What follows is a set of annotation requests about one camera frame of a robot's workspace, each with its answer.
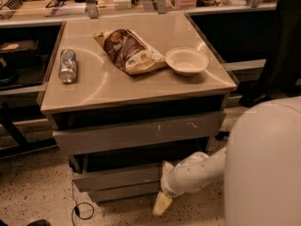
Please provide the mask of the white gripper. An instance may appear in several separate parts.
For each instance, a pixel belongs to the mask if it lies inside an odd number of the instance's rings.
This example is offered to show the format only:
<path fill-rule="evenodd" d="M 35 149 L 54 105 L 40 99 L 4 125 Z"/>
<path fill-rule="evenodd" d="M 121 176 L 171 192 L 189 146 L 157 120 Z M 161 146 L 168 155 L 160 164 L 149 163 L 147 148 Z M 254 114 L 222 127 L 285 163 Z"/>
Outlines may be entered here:
<path fill-rule="evenodd" d="M 184 193 L 196 193 L 210 183 L 209 177 L 203 170 L 204 162 L 209 155 L 202 152 L 196 152 L 180 161 L 176 166 L 170 162 L 163 162 L 161 177 L 161 188 L 152 213 L 155 216 L 162 216 L 171 205 L 173 199 Z"/>

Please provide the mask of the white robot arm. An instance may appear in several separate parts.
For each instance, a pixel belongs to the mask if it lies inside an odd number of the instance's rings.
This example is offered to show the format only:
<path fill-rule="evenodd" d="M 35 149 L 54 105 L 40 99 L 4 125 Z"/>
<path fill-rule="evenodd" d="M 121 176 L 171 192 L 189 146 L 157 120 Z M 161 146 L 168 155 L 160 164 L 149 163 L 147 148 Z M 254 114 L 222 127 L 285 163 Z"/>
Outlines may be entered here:
<path fill-rule="evenodd" d="M 226 226 L 301 226 L 301 97 L 248 109 L 234 123 L 227 145 L 209 156 L 193 153 L 163 163 L 152 213 L 172 200 L 224 181 Z"/>

